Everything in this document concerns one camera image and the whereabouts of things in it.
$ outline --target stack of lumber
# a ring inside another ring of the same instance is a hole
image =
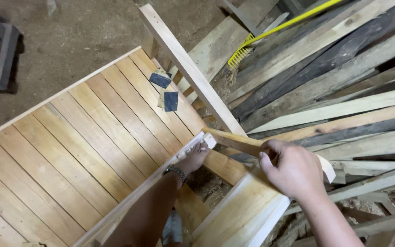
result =
[[[273,34],[238,69],[227,104],[248,136],[289,141],[329,160],[334,202],[384,210],[343,207],[358,236],[395,239],[395,0],[347,1]],[[298,217],[275,246],[315,245],[300,212],[296,202],[286,210]]]

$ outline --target hand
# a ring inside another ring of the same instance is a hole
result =
[[[197,143],[193,149],[191,149],[187,157],[176,163],[176,166],[188,176],[202,166],[208,152],[209,150],[206,142]]]
[[[327,196],[318,157],[307,149],[288,142],[269,140],[260,152],[260,166],[269,181],[283,194],[301,202],[312,194]]]

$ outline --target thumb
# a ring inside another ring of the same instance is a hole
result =
[[[260,152],[259,156],[260,156],[260,161],[259,161],[260,167],[262,168],[263,172],[267,175],[268,179],[270,179],[270,177],[273,176],[271,174],[277,174],[278,168],[272,165],[271,159],[266,153]]]

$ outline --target metal watch band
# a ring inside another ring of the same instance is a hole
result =
[[[177,167],[175,165],[169,165],[168,168],[162,173],[162,175],[166,175],[170,171],[174,171],[174,172],[178,173],[179,176],[181,176],[182,182],[185,183],[187,176],[179,167]]]

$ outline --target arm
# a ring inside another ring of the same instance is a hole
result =
[[[198,143],[175,165],[188,176],[202,166],[207,154],[206,143]],[[181,187],[178,173],[172,171],[161,177],[130,207],[103,247],[155,246]]]
[[[305,148],[288,142],[269,140],[262,147],[260,166],[267,178],[283,194],[297,200],[313,229],[318,246],[363,247],[323,186],[323,171],[318,157]]]

